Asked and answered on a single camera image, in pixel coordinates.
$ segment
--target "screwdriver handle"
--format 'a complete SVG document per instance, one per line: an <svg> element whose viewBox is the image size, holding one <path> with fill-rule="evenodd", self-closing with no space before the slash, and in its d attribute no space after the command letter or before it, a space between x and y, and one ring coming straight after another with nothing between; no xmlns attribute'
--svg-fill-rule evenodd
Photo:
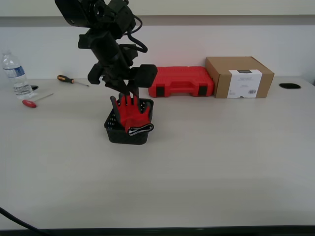
<svg viewBox="0 0 315 236"><path fill-rule="evenodd" d="M57 76L57 79L61 82L64 82L64 83L70 83L70 84L73 84L74 83L74 79L70 79L69 77L67 76L64 76L64 75L59 75Z"/></svg>

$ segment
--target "plastic bottle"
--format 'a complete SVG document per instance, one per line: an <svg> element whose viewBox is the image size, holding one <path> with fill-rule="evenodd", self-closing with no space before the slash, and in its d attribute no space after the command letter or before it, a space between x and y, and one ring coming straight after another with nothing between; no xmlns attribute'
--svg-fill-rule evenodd
<svg viewBox="0 0 315 236"><path fill-rule="evenodd" d="M28 84L26 74L19 59L12 55L10 50L3 51L2 68L9 80L14 84L14 92L19 99L30 99L34 96L31 86Z"/></svg>

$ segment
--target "glove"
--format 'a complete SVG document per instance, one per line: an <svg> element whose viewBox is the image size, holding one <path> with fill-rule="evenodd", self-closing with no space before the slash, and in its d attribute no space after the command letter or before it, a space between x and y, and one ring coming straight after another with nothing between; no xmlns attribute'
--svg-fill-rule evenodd
<svg viewBox="0 0 315 236"><path fill-rule="evenodd" d="M145 110L142 112L138 98L134 95L133 99L130 95L125 96L119 94L119 102L114 96L111 96L114 112L118 122L125 128L125 131L130 136L139 133L151 132L154 129L150 122L150 110L152 108L149 102L145 105Z"/></svg>

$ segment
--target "cable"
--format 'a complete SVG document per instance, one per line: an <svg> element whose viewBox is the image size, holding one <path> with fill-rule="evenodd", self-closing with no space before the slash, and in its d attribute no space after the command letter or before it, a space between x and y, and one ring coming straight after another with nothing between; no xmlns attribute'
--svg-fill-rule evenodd
<svg viewBox="0 0 315 236"><path fill-rule="evenodd" d="M121 44L121 45L119 45L120 47L122 47L122 48L131 48L131 49L137 50L137 51L142 52L142 53L147 53L148 52L147 46L144 45L142 42L140 42L138 39L132 37L130 31L128 31L127 34L128 34L128 38L130 39L130 41L132 41L135 44L139 45L141 48L139 48L137 46L134 46L132 44Z"/></svg>
<svg viewBox="0 0 315 236"><path fill-rule="evenodd" d="M42 236L50 236L49 234L47 233L44 233L43 231L33 227L32 225L29 225L25 222L23 222L22 220L16 218L15 216L11 215L9 212L7 212L6 210L4 210L3 208L0 207L0 214L5 216L6 218L8 218L9 220L12 220L13 222L17 223L18 225L21 225L35 233L38 233L39 235L42 235Z"/></svg>
<svg viewBox="0 0 315 236"><path fill-rule="evenodd" d="M137 17L136 15L133 15L133 17L140 22L140 26L136 28L135 30L131 31L131 34L138 32L143 26L143 22L139 17Z"/></svg>

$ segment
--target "mesh basket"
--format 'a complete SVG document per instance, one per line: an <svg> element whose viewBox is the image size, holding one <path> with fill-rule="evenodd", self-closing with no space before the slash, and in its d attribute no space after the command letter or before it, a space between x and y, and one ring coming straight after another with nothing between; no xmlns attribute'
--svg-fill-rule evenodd
<svg viewBox="0 0 315 236"><path fill-rule="evenodd" d="M154 102L150 99L140 99L141 111L146 108L146 103L151 104L150 121L153 116ZM107 121L105 122L105 129L108 134L109 141L115 144L131 144L131 145L143 145L147 142L149 133L140 133L134 136L130 136L125 132L124 127L117 121L114 110L109 114Z"/></svg>

